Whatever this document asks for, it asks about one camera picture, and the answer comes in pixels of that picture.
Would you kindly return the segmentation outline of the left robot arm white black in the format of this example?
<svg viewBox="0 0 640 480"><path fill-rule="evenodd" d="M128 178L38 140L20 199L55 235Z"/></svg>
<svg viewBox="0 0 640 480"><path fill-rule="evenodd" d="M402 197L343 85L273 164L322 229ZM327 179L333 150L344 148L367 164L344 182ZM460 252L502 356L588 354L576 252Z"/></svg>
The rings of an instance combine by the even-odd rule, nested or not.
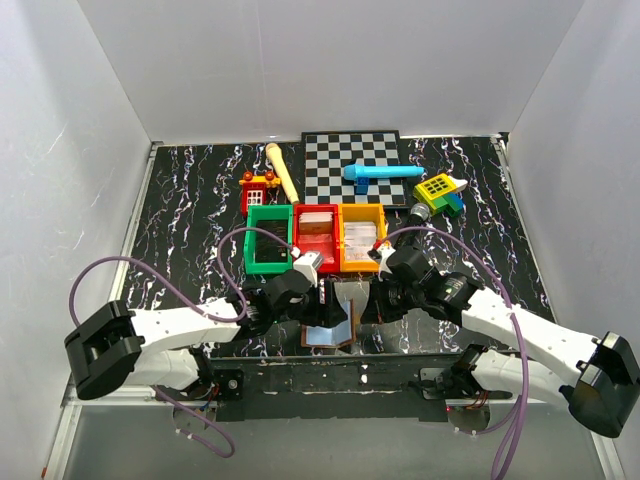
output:
<svg viewBox="0 0 640 480"><path fill-rule="evenodd" d="M110 301L78 324L64 345L82 400L125 385L164 386L200 400L211 392L213 377L198 345L259 337L287 321L334 328L349 318L331 281L289 270L196 308L132 310Z"/></svg>

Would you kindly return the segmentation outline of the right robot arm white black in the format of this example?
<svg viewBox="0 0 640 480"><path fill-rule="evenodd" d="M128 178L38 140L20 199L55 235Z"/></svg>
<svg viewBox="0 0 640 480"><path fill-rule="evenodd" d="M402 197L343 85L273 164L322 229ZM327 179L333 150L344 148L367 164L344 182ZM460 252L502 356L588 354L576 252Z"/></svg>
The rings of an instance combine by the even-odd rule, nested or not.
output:
<svg viewBox="0 0 640 480"><path fill-rule="evenodd" d="M516 349L507 355L469 347L449 373L460 395L525 394L566 407L601 436L620 436L639 399L639 364L627 339L614 332L598 338L570 330L508 304L465 274L440 273L414 247L379 244L368 255L378 273L362 322L395 322L419 309Z"/></svg>

